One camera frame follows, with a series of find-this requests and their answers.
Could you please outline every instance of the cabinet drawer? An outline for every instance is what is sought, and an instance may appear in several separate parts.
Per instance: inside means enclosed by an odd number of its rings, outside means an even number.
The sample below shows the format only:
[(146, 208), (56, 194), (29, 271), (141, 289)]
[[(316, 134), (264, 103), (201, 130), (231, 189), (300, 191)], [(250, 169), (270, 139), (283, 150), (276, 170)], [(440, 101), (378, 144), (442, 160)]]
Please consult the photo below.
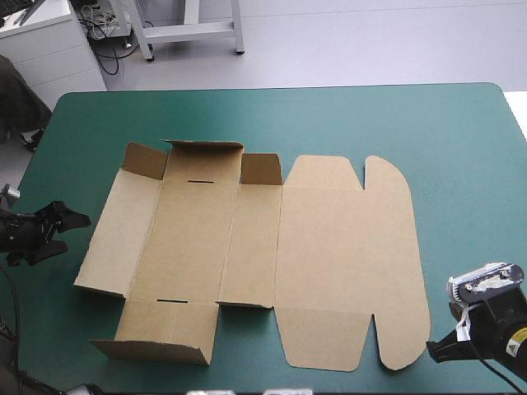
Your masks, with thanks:
[(16, 70), (24, 77), (29, 86), (86, 72), (95, 67), (97, 65), (93, 53), (85, 46), (65, 49), (15, 64)]
[(106, 91), (100, 70), (94, 68), (73, 76), (33, 86), (33, 91), (53, 110), (60, 96), (69, 92)]
[(87, 46), (86, 37), (82, 35), (78, 22), (71, 19), (2, 37), (0, 54), (19, 63), (83, 44)]

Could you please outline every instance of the yellow sticker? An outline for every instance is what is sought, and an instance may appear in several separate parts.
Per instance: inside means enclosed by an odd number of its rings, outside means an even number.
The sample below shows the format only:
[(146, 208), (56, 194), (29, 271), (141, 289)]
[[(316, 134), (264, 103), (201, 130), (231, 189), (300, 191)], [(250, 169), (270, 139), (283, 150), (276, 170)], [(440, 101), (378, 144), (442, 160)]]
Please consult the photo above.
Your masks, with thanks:
[(515, 342), (519, 342), (520, 344), (523, 343), (524, 340), (527, 339), (527, 328), (521, 328), (514, 335), (512, 335), (511, 339)]
[(514, 335), (512, 335), (511, 339), (509, 339), (509, 342), (507, 343), (505, 349), (506, 353), (513, 358), (516, 358), (521, 343), (523, 343), (525, 340), (527, 340), (527, 327), (521, 328), (519, 331), (516, 331)]

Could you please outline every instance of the wires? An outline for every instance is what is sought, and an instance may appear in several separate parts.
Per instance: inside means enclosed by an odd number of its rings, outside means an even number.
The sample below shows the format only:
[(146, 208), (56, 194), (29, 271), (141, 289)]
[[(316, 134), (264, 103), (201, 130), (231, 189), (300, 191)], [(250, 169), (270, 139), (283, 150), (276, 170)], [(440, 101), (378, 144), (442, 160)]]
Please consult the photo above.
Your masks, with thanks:
[(11, 295), (13, 298), (13, 305), (15, 307), (15, 352), (12, 355), (12, 363), (15, 368), (15, 373), (18, 378), (18, 393), (22, 395), (22, 377), (20, 368), (18, 366), (18, 356), (20, 354), (20, 305), (18, 304), (18, 294), (16, 293), (15, 282), (12, 280), (9, 273), (6, 269), (0, 266), (0, 271), (6, 277), (7, 282), (9, 283), (9, 288), (11, 288)]
[[(81, 20), (79, 20), (85, 27), (86, 27), (86, 30), (87, 30), (87, 33), (86, 33), (86, 39), (88, 40), (88, 43), (90, 43), (90, 46), (91, 46), (91, 49), (93, 50), (94, 54), (96, 55), (96, 58), (97, 58), (97, 62), (99, 63), (99, 66), (100, 68), (102, 68), (102, 70), (106, 73), (106, 74), (109, 74), (111, 76), (114, 76), (115, 74), (117, 74), (119, 72), (119, 60), (117, 59), (117, 52), (115, 52), (115, 48), (114, 48), (114, 45), (112, 44), (111, 40), (110, 40), (110, 37), (108, 37), (108, 35), (105, 33), (104, 30), (102, 30), (102, 28), (96, 24), (94, 21), (88, 21), (85, 17), (84, 17), (84, 14), (81, 12)], [(114, 53), (114, 59), (115, 59), (115, 71), (113, 72), (109, 72), (108, 69), (102, 64), (101, 60), (100, 60), (100, 57), (99, 57), (99, 54), (96, 52), (96, 50), (93, 48), (93, 44), (92, 44), (92, 40), (97, 40), (97, 39), (94, 39), (93, 38), (93, 31), (96, 29), (98, 29), (102, 35), (104, 36), (104, 38), (108, 41), (108, 43), (110, 44), (110, 47), (112, 49), (112, 52)]]
[(469, 344), (470, 344), (470, 347), (472, 348), (472, 352), (474, 353), (474, 355), (476, 356), (476, 358), (479, 359), (479, 361), (487, 368), (489, 369), (491, 372), (493, 372), (496, 376), (498, 376), (500, 379), (504, 380), (507, 384), (509, 384), (511, 387), (513, 387), (513, 389), (515, 391), (517, 391), (518, 393), (524, 393), (520, 387), (518, 387), (516, 384), (514, 384), (512, 382), (511, 379), (509, 379), (507, 376), (505, 376), (502, 372), (499, 372), (497, 369), (494, 369), (492, 366), (490, 366), (490, 364), (488, 364), (488, 362), (486, 362), (482, 357), (481, 357), (481, 354), (479, 353), (478, 349), (476, 348), (476, 346), (474, 345), (473, 341), (472, 340), (469, 340)]
[(21, 320), (20, 320), (20, 304), (18, 301), (18, 294), (16, 293), (15, 282), (12, 280), (7, 270), (0, 265), (0, 271), (6, 277), (7, 282), (9, 283), (9, 288), (11, 288), (11, 294), (13, 298), (13, 305), (15, 307), (15, 350), (12, 355), (12, 365), (15, 369), (15, 375), (18, 381), (18, 394), (23, 395), (22, 384), (25, 384), (28, 387), (35, 388), (38, 390), (45, 391), (50, 395), (66, 395), (65, 392), (59, 391), (46, 383), (42, 383), (37, 379), (33, 379), (28, 376), (26, 372), (22, 372), (19, 366), (19, 355), (20, 355), (20, 335), (21, 335)]
[[(106, 22), (104, 23), (97, 23), (94, 21), (93, 19), (93, 13), (91, 14), (91, 19), (90, 20), (87, 20), (86, 17), (84, 16), (84, 13), (82, 12), (82, 9), (81, 9), (81, 12), (80, 12), (80, 19), (79, 21), (81, 22), (81, 24), (83, 26), (86, 27), (86, 38), (88, 40), (88, 42), (90, 43), (90, 46), (91, 46), (91, 49), (93, 50), (93, 53), (95, 54), (96, 58), (97, 58), (97, 62), (99, 63), (99, 66), (100, 68), (108, 75), (110, 76), (114, 76), (116, 75), (118, 72), (119, 72), (119, 60), (120, 59), (124, 59), (124, 58), (127, 58), (128, 56), (132, 55), (135, 51), (138, 50), (139, 48), (139, 45), (136, 45), (135, 48), (133, 48), (130, 52), (126, 53), (125, 55), (118, 55), (117, 54), (117, 51), (115, 50), (115, 47), (110, 39), (110, 37), (108, 36), (108, 34), (105, 32), (105, 30), (103, 29), (102, 26), (106, 27)], [(149, 24), (151, 27), (154, 27), (154, 24), (151, 23), (150, 21), (145, 21), (145, 23)], [(98, 30), (102, 36), (98, 36), (96, 35), (95, 31)], [(102, 54), (102, 53), (98, 53), (95, 46), (93, 45), (93, 40), (95, 41), (98, 41), (98, 40), (106, 40), (108, 42), (108, 44), (110, 45), (110, 48), (112, 50), (112, 53), (111, 55), (105, 55), (105, 54)], [(115, 70), (110, 72), (108, 71), (108, 69), (102, 64), (102, 61), (101, 61), (101, 58), (107, 58), (107, 59), (114, 59), (115, 60)]]
[[(104, 27), (106, 35), (111, 35), (114, 30), (119, 27), (119, 22), (113, 12), (84, 5), (82, 6), (80, 13), (82, 18), (89, 21), (91, 24)], [(91, 32), (91, 38), (94, 40), (104, 40), (106, 35), (98, 35), (95, 31)]]

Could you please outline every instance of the white label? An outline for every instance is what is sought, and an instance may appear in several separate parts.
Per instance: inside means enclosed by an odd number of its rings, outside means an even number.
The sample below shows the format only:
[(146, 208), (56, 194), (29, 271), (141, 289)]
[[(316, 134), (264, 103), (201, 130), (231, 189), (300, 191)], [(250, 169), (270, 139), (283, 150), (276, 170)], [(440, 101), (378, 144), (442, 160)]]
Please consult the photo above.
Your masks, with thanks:
[(510, 339), (507, 343), (507, 354), (512, 356), (513, 358), (516, 358), (516, 355), (518, 354), (518, 350), (520, 349), (521, 343), (517, 342), (514, 339)]

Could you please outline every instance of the green table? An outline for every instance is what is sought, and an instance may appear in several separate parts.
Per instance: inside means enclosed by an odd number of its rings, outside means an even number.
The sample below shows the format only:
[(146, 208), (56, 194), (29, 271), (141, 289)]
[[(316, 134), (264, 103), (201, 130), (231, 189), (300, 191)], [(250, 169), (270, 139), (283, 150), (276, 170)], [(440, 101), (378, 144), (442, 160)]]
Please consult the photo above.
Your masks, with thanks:
[[(397, 165), (413, 191), (433, 339), (455, 324), (445, 293), (449, 276), (489, 261), (527, 268), (527, 149), (494, 85), (66, 95), (16, 209), (34, 211), (59, 199), (96, 223), (126, 143), (168, 150), (160, 138), (240, 141), (248, 152), (278, 152), (284, 176), (301, 153), (346, 156), (358, 170), (371, 154)], [(60, 388), (93, 382), (106, 391), (135, 392), (510, 390), (478, 362), (436, 365), (427, 354), (407, 369), (387, 371), (373, 325), (358, 370), (292, 368), (273, 311), (263, 309), (222, 308), (210, 367), (108, 360), (87, 339), (113, 338), (123, 302), (72, 287), (93, 230), (62, 235), (67, 254), (11, 269), (21, 295), (21, 366)], [(5, 315), (8, 296), (3, 287)]]

